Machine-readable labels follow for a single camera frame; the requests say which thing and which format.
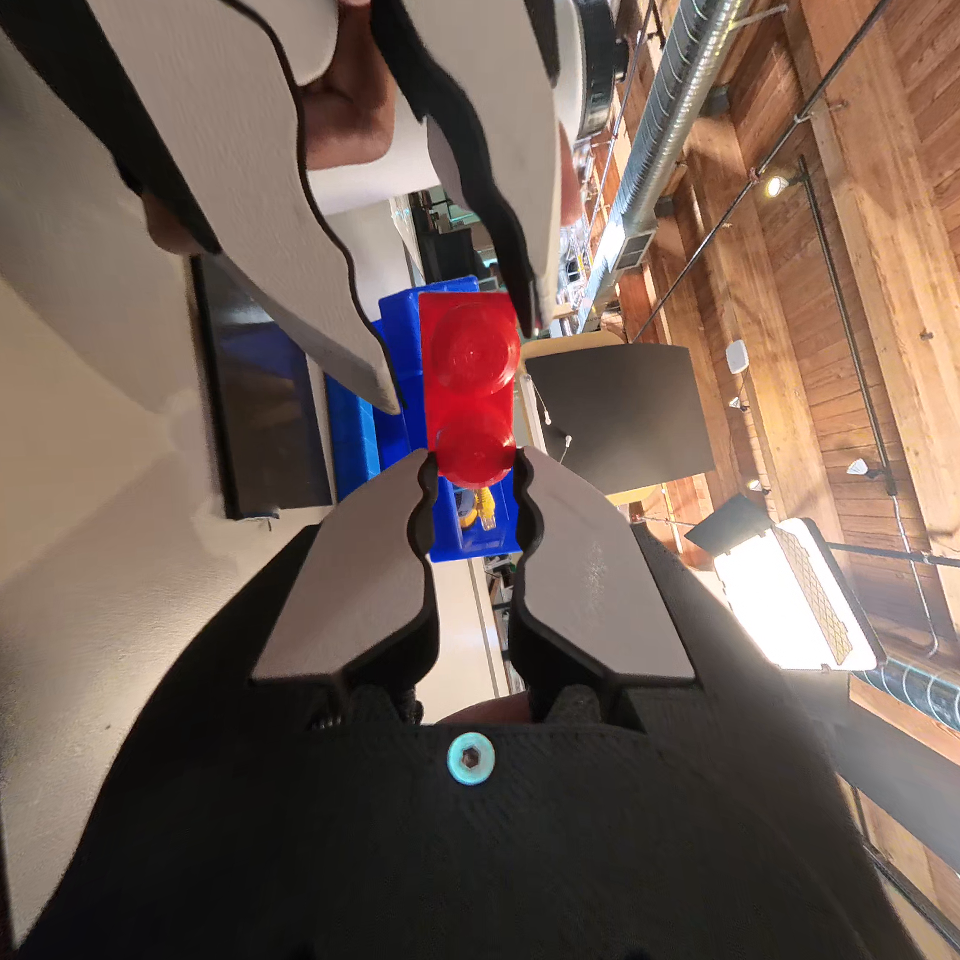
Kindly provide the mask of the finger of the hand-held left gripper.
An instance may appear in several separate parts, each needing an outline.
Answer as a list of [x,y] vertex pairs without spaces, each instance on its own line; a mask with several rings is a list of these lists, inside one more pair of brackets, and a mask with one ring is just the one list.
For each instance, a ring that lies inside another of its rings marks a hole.
[[212,229],[222,269],[324,372],[399,414],[354,259],[308,183],[303,112],[271,25],[240,2],[90,7]]
[[441,135],[524,336],[554,305],[560,47],[554,2],[375,1],[375,42],[418,121]]

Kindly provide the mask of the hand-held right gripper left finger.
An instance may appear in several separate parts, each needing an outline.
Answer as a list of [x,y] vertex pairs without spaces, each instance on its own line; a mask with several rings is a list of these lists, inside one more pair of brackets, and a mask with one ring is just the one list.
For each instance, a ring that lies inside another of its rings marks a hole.
[[413,691],[435,666],[440,618],[428,554],[438,467],[419,448],[357,487],[321,522],[251,672],[316,682],[342,704],[375,686]]

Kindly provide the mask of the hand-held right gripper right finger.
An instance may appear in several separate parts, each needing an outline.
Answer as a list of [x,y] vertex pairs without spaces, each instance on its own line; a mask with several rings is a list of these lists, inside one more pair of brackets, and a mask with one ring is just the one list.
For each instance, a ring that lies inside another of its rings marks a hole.
[[690,655],[618,508],[534,446],[517,451],[513,493],[521,556],[509,656],[531,714],[549,714],[569,688],[617,716],[628,690],[692,685]]

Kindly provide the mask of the red toy brick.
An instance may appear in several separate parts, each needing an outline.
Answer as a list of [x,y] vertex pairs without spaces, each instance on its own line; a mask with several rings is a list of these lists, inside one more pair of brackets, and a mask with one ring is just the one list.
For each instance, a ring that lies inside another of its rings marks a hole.
[[521,339],[510,297],[429,291],[417,307],[427,448],[452,484],[493,486],[509,474],[517,450]]

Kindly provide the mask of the person's left hand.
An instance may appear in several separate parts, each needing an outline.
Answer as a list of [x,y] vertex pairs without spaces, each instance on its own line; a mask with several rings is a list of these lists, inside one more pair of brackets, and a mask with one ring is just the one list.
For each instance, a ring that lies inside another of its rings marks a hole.
[[326,71],[300,89],[309,172],[362,165],[388,153],[398,89],[371,26],[370,2],[340,2]]

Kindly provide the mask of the blue plastic bin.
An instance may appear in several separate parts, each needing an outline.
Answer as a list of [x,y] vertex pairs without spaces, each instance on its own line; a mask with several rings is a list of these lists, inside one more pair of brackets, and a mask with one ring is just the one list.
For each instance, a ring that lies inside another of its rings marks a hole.
[[[373,329],[387,348],[399,378],[405,402],[400,414],[386,414],[326,375],[325,390],[337,500],[342,501],[413,450],[424,449],[426,438],[425,379],[419,311],[421,294],[477,294],[478,278],[468,274],[402,290],[382,297]],[[509,471],[489,486],[493,507],[491,526],[480,517],[464,526],[472,489],[438,476],[433,506],[434,543],[429,552],[435,563],[518,554],[518,503]]]

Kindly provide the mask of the studio light panel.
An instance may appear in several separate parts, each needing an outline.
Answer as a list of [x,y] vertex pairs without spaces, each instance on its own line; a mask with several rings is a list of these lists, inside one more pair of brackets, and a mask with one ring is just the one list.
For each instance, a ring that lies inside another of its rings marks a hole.
[[811,519],[774,521],[738,494],[685,537],[713,559],[727,605],[772,664],[844,673],[885,665],[876,631]]

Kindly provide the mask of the black panel with wooden rim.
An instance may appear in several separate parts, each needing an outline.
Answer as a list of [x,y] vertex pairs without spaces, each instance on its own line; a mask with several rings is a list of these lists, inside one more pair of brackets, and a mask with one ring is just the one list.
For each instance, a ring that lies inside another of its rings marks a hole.
[[515,418],[615,505],[715,468],[690,352],[606,331],[522,345]]

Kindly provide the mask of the black flat screen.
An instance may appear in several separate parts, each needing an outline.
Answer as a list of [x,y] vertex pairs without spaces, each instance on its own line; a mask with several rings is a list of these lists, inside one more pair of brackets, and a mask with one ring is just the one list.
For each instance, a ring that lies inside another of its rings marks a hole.
[[332,506],[306,354],[210,256],[189,264],[226,517]]

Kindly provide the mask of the long silver spiral duct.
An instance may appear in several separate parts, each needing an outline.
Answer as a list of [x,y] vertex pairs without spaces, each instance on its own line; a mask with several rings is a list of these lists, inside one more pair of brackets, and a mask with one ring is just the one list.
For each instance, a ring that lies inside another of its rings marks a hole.
[[678,3],[581,299],[579,332],[598,330],[622,275],[649,250],[657,204],[749,7],[745,1]]

